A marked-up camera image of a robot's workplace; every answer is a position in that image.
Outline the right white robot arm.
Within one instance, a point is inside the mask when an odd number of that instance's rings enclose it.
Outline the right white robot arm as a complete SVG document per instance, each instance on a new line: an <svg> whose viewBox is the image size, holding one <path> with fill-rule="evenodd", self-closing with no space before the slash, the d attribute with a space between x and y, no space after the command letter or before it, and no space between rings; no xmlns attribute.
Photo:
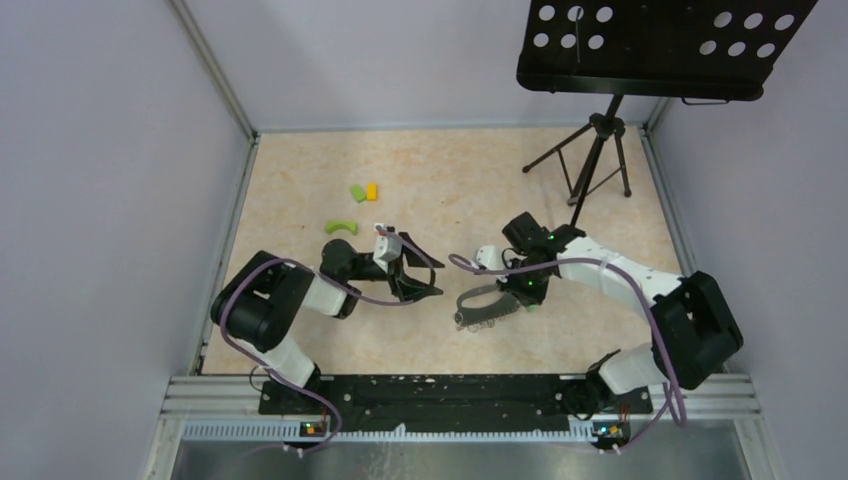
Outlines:
<svg viewBox="0 0 848 480"><path fill-rule="evenodd" d="M502 230L516 258L479 254L488 270L502 268L499 287L525 307L539 306L552 278L596 289L638 313L651 339L613 352L587 374L589 404L612 412L627 393L666 383L694 390L744 344L744 337L715 278L659 271L610 250L584 231L564 224L541 226L528 212Z"/></svg>

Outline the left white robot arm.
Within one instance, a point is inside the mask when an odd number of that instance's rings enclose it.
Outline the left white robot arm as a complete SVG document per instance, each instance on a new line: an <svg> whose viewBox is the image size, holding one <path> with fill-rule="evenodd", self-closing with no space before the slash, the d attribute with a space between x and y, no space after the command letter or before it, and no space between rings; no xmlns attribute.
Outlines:
<svg viewBox="0 0 848 480"><path fill-rule="evenodd" d="M443 263L424 253L406 232L379 224L370 252L332 239L317 269L258 251L218 293L210 319L226 343L254 360L276 381L285 383L283 401L297 413L319 404L317 364L290 333L303 310L343 320L360 303L374 304L355 288L357 281L383 282L392 295L388 306L406 306L442 295L435 284Z"/></svg>

